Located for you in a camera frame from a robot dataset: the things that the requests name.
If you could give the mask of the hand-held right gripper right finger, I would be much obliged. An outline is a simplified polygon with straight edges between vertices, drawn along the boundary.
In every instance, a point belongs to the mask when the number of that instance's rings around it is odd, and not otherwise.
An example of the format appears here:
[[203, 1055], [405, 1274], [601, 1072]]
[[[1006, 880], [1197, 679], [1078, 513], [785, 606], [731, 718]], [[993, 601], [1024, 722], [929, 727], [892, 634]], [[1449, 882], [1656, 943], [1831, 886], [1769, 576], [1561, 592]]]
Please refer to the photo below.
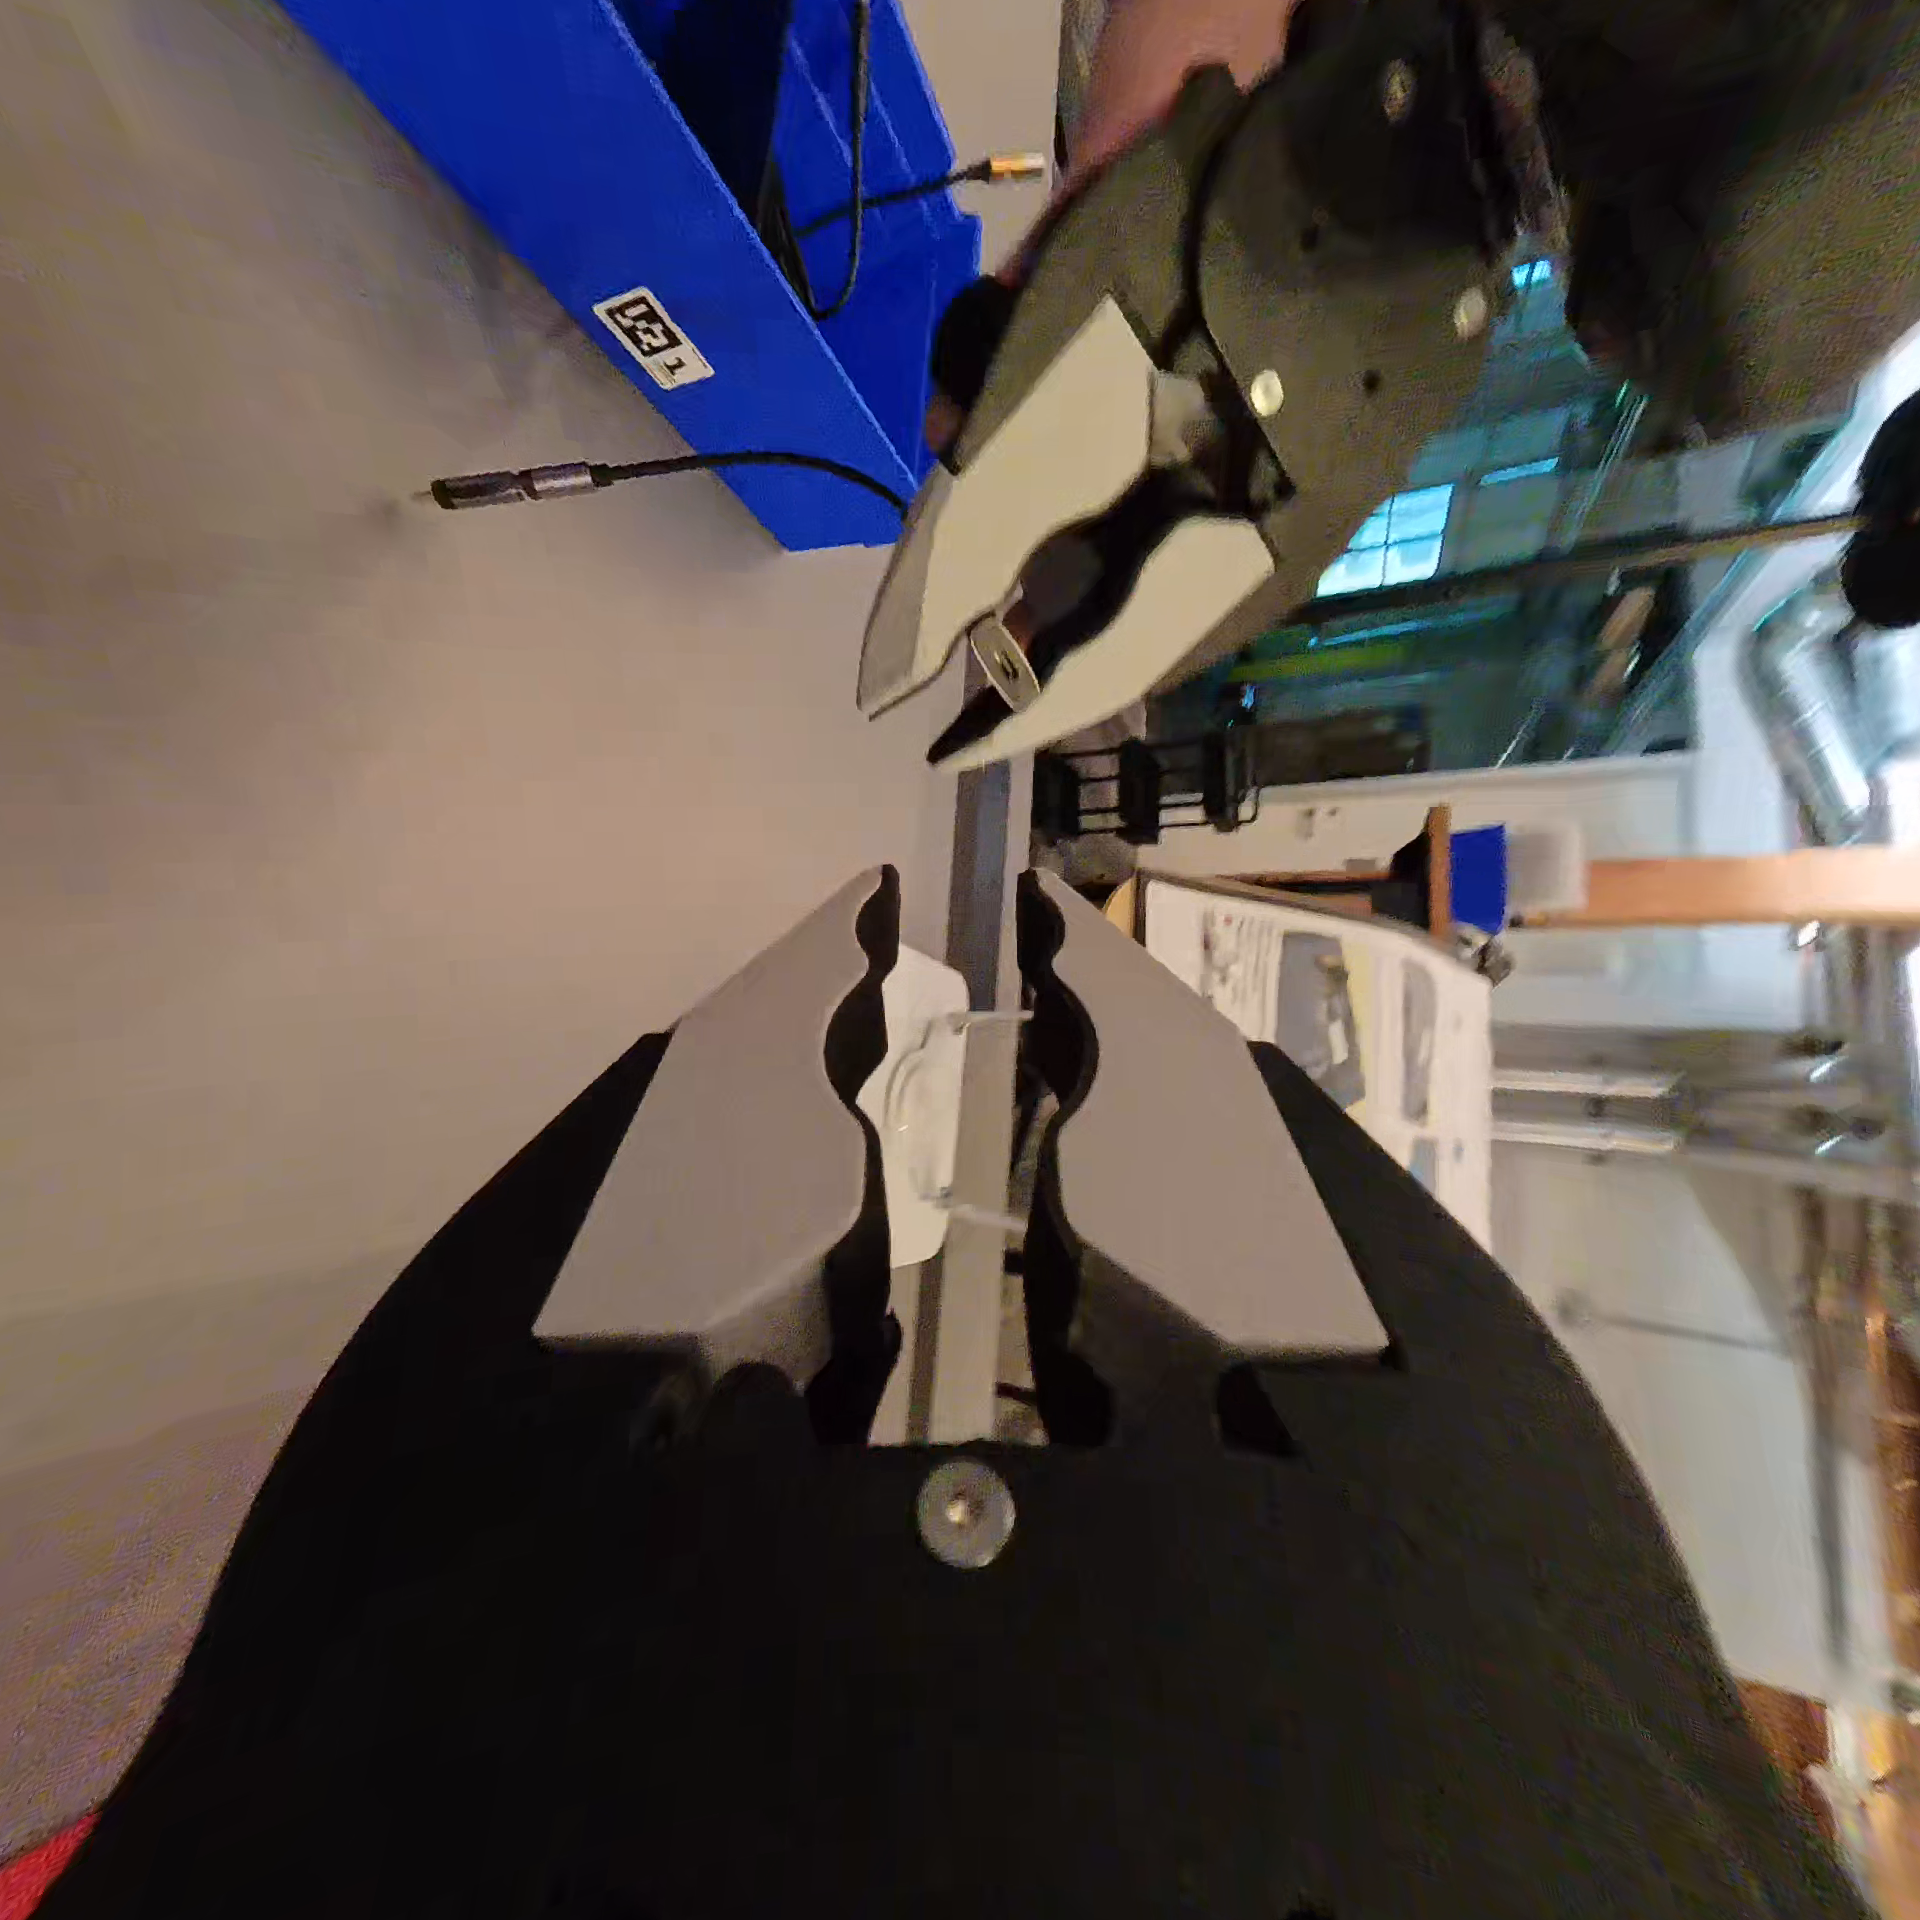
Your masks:
[[1192, 1431], [1238, 1378], [1377, 1374], [1392, 1335], [1252, 1041], [1044, 871], [1021, 982], [1053, 1101], [1021, 1242], [1043, 1431]]

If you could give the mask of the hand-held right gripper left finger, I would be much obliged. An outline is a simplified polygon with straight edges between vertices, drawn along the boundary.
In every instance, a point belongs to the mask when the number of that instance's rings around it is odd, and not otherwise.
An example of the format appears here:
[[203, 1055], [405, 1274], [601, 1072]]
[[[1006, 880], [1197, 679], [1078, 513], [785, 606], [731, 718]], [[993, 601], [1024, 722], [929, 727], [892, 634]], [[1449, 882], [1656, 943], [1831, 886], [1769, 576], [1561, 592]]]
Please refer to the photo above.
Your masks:
[[902, 1333], [876, 1121], [899, 872], [860, 871], [670, 1031], [535, 1333], [773, 1363], [813, 1422], [872, 1422]]

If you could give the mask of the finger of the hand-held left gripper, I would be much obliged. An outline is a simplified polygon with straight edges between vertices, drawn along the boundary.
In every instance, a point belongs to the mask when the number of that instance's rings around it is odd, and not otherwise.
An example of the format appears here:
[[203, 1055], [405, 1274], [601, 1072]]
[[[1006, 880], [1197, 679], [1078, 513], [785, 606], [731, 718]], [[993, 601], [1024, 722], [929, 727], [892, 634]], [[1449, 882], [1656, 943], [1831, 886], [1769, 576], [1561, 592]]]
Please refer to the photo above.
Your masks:
[[1109, 619], [1073, 607], [1047, 631], [1019, 633], [1015, 601], [999, 607], [1043, 683], [1031, 707], [1012, 713], [982, 687], [929, 742], [932, 765], [990, 765], [1115, 718], [1185, 659], [1276, 574], [1252, 523], [1181, 519], [1141, 562]]
[[1035, 633], [1073, 607], [1109, 619], [1169, 531], [1147, 462], [1157, 370], [1101, 295], [1012, 410], [908, 510], [861, 639], [855, 705], [878, 718], [942, 677], [969, 624], [1039, 590]]

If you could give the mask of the silver USB hub white tag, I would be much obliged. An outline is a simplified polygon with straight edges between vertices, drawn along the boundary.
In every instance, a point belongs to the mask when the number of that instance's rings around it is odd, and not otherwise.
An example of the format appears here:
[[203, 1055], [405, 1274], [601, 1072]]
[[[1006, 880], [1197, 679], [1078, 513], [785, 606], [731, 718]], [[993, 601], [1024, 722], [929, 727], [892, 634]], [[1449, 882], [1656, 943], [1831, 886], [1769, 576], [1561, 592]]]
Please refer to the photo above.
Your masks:
[[[944, 939], [929, 953], [960, 974], [979, 1015], [1012, 1015], [1021, 1000], [1015, 914], [1028, 798], [1028, 767], [1003, 762], [960, 774], [950, 801]], [[1007, 1242], [999, 1222], [1016, 1214], [1016, 1051], [1012, 1024], [990, 1022], [964, 1040], [953, 1182], [957, 1199], [992, 1221], [953, 1221], [934, 1257], [892, 1272], [902, 1349], [871, 1431], [885, 1447], [950, 1445], [993, 1429]]]

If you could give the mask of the blue plastic bin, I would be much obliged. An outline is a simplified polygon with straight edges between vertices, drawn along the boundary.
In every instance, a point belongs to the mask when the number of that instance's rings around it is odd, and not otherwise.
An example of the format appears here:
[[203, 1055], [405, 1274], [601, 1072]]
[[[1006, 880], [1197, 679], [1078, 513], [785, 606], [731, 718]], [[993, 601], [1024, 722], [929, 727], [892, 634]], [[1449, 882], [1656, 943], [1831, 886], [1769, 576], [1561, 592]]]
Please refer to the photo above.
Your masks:
[[[793, 3], [292, 2], [488, 235], [691, 449], [797, 449], [910, 498], [927, 355], [976, 235], [813, 317], [753, 223]], [[807, 471], [716, 473], [793, 552], [902, 515]]]

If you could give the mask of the red plastic bin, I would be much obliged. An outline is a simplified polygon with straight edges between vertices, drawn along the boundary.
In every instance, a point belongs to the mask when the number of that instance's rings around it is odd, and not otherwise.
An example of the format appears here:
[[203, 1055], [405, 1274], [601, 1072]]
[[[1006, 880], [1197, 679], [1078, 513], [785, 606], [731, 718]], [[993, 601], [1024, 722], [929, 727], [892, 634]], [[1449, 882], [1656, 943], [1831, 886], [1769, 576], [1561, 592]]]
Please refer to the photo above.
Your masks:
[[97, 1826], [101, 1810], [103, 1806], [89, 1808], [3, 1857], [3, 1918], [33, 1918], [47, 1890]]

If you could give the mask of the person's left hand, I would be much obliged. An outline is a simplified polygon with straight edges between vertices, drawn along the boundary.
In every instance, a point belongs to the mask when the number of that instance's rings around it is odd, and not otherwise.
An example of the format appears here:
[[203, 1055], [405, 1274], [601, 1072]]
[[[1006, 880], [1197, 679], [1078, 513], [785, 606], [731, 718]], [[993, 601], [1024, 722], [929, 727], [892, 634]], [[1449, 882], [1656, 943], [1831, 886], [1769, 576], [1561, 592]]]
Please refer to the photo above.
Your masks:
[[1065, 179], [1096, 170], [1157, 126], [1192, 72], [1223, 67], [1238, 91], [1284, 57], [1293, 2], [1117, 2], [1094, 35]]

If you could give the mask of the black utility cart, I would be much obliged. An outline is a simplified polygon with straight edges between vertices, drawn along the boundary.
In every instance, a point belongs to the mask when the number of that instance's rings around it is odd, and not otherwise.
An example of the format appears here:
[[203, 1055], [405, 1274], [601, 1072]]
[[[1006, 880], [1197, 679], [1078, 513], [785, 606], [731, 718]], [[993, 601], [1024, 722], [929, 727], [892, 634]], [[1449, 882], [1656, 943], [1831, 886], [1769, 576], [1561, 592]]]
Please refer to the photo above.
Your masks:
[[1236, 832], [1261, 807], [1257, 742], [1240, 711], [1176, 736], [1152, 736], [1142, 718], [1115, 714], [1035, 754], [1031, 832], [1044, 847], [1103, 834], [1133, 849], [1167, 832]]

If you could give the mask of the printed instruction sheet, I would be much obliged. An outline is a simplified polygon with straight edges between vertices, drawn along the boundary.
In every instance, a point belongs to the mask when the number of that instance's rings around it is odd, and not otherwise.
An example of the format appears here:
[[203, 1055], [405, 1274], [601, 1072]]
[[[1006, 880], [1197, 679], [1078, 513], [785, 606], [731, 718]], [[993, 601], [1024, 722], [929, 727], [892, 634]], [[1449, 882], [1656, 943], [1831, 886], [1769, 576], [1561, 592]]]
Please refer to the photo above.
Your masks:
[[1288, 1055], [1484, 1248], [1494, 1242], [1492, 990], [1430, 937], [1225, 880], [1136, 877], [1136, 939]]

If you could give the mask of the black metal post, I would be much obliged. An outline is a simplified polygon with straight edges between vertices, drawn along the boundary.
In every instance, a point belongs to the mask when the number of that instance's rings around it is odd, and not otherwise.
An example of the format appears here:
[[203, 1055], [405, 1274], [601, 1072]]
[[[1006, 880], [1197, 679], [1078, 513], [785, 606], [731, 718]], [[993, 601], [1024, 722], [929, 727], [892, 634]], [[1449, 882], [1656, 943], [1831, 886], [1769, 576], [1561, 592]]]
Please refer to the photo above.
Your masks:
[[1627, 535], [1532, 560], [1435, 574], [1419, 583], [1316, 595], [1310, 603], [1291, 607], [1287, 622], [1316, 624], [1342, 617], [1383, 614], [1393, 607], [1432, 607], [1459, 598], [1564, 584], [1590, 574], [1614, 574], [1617, 569], [1665, 569], [1703, 560], [1734, 560], [1748, 551], [1769, 551], [1784, 544], [1904, 531], [1915, 523], [1918, 512], [1899, 515], [1852, 512], [1814, 519], [1779, 519], [1710, 535]]

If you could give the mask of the wooden post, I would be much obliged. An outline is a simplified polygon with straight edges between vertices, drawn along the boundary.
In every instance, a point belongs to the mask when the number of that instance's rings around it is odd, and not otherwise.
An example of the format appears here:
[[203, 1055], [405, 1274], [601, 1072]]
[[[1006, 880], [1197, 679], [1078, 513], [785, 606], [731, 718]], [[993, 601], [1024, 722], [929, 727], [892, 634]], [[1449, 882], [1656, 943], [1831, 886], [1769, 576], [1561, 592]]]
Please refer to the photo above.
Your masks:
[[1430, 922], [1502, 929], [1800, 926], [1918, 928], [1915, 847], [1798, 847], [1779, 854], [1579, 859], [1565, 901], [1521, 904], [1516, 880], [1459, 854], [1430, 886]]

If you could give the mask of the silver ventilation duct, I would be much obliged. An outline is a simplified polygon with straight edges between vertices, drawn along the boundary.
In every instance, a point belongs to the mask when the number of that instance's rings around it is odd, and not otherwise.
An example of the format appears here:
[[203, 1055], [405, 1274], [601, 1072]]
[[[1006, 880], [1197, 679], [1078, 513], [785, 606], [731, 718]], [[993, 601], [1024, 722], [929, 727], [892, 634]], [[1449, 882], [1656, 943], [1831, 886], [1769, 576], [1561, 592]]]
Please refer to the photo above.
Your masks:
[[1915, 997], [1918, 687], [1915, 625], [1877, 627], [1847, 601], [1840, 569], [1795, 586], [1750, 631], [1742, 679], [1782, 787], [1792, 880], [1775, 917], [1865, 928]]

